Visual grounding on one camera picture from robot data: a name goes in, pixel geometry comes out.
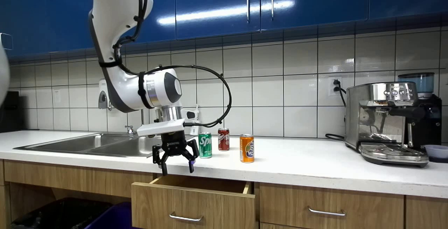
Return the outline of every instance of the black trash can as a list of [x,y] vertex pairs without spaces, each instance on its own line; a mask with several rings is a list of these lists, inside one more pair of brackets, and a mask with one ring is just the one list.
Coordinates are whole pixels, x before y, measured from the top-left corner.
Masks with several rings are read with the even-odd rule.
[[11,229],[84,229],[112,204],[65,198],[49,203],[11,223]]

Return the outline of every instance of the red soda can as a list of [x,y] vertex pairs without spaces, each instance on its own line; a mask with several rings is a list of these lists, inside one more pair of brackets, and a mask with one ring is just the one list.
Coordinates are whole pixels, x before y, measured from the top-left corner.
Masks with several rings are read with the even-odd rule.
[[229,129],[222,128],[218,130],[218,149],[221,151],[229,150]]

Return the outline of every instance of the stainless steel sink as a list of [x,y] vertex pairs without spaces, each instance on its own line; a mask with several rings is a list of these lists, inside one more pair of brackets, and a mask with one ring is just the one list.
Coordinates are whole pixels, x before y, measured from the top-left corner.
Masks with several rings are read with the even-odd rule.
[[101,156],[150,157],[152,156],[152,146],[157,144],[162,144],[160,138],[94,134],[50,143],[21,146],[14,149]]

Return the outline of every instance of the orange soda can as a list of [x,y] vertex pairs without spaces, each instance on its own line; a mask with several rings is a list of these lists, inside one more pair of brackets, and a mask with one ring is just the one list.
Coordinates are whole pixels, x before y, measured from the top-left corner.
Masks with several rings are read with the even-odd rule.
[[240,135],[240,160],[244,163],[253,163],[253,135]]

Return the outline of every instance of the bowl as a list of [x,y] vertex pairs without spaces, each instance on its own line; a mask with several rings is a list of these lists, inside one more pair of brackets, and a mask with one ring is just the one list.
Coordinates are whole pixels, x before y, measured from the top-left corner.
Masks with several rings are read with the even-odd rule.
[[448,146],[443,145],[425,145],[428,156],[435,158],[448,159]]

